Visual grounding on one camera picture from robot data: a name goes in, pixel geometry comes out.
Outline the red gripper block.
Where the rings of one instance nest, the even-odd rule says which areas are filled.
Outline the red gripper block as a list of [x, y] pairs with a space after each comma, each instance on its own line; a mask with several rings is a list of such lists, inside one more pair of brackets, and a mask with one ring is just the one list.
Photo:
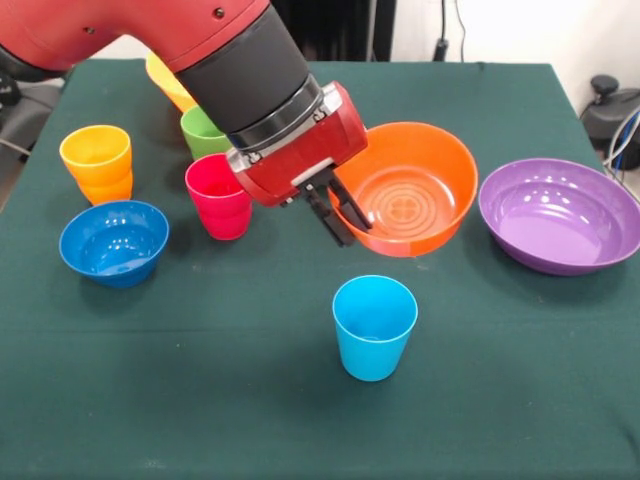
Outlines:
[[[345, 163], [367, 146], [366, 128], [346, 89], [333, 81], [322, 88], [322, 94], [320, 105], [284, 138], [259, 150], [227, 151], [236, 179], [261, 205], [273, 207], [297, 196], [312, 176]], [[341, 180], [332, 177], [328, 187], [343, 217], [368, 232], [372, 223]], [[355, 236], [313, 186], [303, 188], [301, 195], [339, 247], [355, 242]]]

